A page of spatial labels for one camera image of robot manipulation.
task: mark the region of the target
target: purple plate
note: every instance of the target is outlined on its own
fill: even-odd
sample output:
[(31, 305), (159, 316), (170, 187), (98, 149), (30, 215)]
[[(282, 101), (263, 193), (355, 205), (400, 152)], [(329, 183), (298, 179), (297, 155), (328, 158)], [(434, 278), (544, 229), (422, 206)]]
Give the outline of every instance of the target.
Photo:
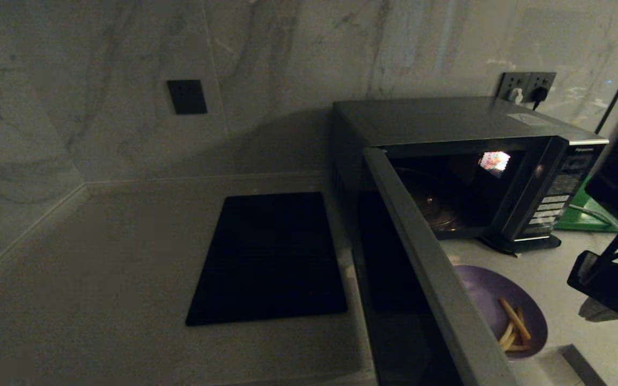
[(454, 268), (497, 339), (502, 337), (510, 322), (505, 309), (500, 305), (500, 298), (505, 298), (515, 310), (518, 306), (523, 308), (524, 324), (531, 334), (531, 349), (507, 352), (509, 359), (529, 358), (542, 350), (547, 342), (547, 322), (539, 306), (526, 291), (490, 269), (472, 265), (457, 265)]

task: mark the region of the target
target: marble backsplash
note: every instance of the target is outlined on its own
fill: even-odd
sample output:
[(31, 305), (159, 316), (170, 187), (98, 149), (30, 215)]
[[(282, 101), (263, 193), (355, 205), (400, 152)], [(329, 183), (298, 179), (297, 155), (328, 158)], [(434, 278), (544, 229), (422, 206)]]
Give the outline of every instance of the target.
[(83, 179), (0, 18), (0, 252)]
[[(539, 110), (594, 130), (618, 2), (0, 1), (0, 250), (83, 179), (327, 169), (332, 102), (493, 95), (505, 71), (556, 71)], [(209, 113), (175, 115), (169, 79)]]

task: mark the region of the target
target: electrical outlet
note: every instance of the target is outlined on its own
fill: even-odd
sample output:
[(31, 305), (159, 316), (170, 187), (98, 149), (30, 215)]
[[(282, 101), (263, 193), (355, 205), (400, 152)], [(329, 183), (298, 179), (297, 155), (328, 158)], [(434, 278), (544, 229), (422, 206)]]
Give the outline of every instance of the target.
[(524, 100), (526, 100), (526, 86), (530, 78), (530, 72), (506, 72), (502, 76), (500, 88), (497, 90), (497, 97), (503, 100), (509, 100), (512, 90), (521, 88)]
[(547, 91), (550, 91), (552, 82), (557, 76), (556, 72), (532, 72), (531, 77), (528, 80), (525, 90), (523, 90), (524, 99), (523, 102), (535, 102), (533, 98), (533, 92), (536, 88), (544, 87)]
[(199, 80), (167, 80), (176, 114), (206, 114), (202, 83)]

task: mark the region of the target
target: green object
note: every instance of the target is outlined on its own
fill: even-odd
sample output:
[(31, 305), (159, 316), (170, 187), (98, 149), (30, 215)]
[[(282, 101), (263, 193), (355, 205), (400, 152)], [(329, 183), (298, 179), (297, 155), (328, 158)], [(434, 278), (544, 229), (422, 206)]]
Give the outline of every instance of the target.
[(566, 209), (555, 229), (590, 232), (618, 232), (618, 220), (586, 193), (586, 183), (581, 185), (571, 205)]

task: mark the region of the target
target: countertop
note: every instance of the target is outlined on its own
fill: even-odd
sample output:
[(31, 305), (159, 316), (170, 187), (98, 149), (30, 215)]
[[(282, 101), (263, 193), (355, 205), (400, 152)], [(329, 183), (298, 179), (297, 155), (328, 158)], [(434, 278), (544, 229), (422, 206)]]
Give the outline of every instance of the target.
[(503, 255), (476, 240), (445, 240), (442, 247), (453, 264), (470, 264), (491, 269), (519, 284), (540, 306), (548, 325), (545, 349), (527, 361), (512, 362), (518, 379), (525, 384), (578, 384), (558, 381), (558, 372), (546, 367), (559, 366), (554, 356), (556, 349), (573, 344), (603, 381), (618, 385), (618, 320), (587, 322), (578, 311), (586, 295), (571, 288), (567, 278), (576, 257), (588, 249), (601, 253), (614, 234), (559, 231), (554, 234), (562, 240), (556, 249), (533, 251), (519, 257)]
[[(326, 176), (88, 188), (88, 201), (48, 237), (0, 263), (0, 384), (375, 384), (351, 244)], [(324, 192), (350, 310), (185, 327), (225, 197), (294, 191)], [(577, 384), (550, 370), (562, 365), (551, 350), (574, 344), (606, 383), (618, 385), (618, 321), (580, 318), (585, 296), (567, 286), (579, 252), (601, 251), (613, 235), (557, 235), (564, 241), (558, 249), (520, 258), (474, 240), (442, 245), (452, 262), (504, 274), (542, 308), (547, 348), (513, 362), (520, 382)]]

